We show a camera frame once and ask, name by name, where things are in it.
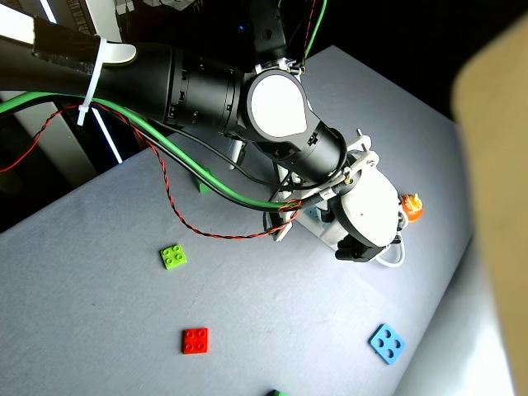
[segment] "white zip tie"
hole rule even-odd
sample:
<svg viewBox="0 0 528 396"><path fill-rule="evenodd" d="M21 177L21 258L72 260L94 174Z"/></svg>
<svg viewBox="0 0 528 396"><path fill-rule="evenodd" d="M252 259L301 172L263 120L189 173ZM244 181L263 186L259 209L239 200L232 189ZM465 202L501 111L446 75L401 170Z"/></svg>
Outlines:
<svg viewBox="0 0 528 396"><path fill-rule="evenodd" d="M79 117L77 118L77 125L83 126L84 117L88 110L90 110L90 103L92 103L93 95L96 93L97 83L99 82L99 77L101 76L102 64L105 61L105 52L106 52L107 42L104 37L101 37L101 42L99 43L99 50L97 51L96 62L93 65L92 78L90 78L90 84L88 85L88 91L84 97L82 105L79 106Z"/></svg>

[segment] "red lego brick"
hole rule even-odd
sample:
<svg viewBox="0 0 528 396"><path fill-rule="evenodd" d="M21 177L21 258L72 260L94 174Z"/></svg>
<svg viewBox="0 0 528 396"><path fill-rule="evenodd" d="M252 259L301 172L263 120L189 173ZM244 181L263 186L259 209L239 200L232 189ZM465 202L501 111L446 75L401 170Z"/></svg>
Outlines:
<svg viewBox="0 0 528 396"><path fill-rule="evenodd" d="M183 331L182 351L184 355L191 353L207 352L207 337L209 330L207 328L190 328Z"/></svg>

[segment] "beige object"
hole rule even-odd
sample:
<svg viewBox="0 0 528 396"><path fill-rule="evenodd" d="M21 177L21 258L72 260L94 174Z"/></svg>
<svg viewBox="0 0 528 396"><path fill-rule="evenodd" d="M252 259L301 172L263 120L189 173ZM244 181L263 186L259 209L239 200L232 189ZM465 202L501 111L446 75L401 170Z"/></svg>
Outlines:
<svg viewBox="0 0 528 396"><path fill-rule="evenodd" d="M453 110L511 373L528 395L528 17L465 65Z"/></svg>

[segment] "orange toy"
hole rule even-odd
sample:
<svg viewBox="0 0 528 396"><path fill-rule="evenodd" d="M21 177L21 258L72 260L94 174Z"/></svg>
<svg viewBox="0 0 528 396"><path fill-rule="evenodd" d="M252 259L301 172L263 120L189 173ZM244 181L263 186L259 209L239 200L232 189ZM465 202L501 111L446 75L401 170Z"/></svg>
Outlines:
<svg viewBox="0 0 528 396"><path fill-rule="evenodd" d="M418 194L405 194L402 196L402 207L409 219L409 223L418 221L423 215L423 203Z"/></svg>

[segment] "gray table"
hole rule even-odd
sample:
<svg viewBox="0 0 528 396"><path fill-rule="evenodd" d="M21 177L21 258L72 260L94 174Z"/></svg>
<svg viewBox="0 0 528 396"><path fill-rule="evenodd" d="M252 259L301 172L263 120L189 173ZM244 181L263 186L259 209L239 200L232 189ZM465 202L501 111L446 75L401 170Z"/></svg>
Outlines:
<svg viewBox="0 0 528 396"><path fill-rule="evenodd" d="M1 395L392 394L471 234L455 126L337 48L308 67L316 113L349 138L360 126L381 170L425 202L404 231L404 265L339 262L299 225L282 243L194 235L144 151L0 235ZM269 195L177 141L235 189ZM245 165L270 177L253 153ZM192 224L261 229L258 213L200 196L176 164L168 171ZM189 262L166 271L158 249L173 243ZM367 343L381 323L407 342L392 366ZM210 329L207 355L180 353L194 327Z"/></svg>

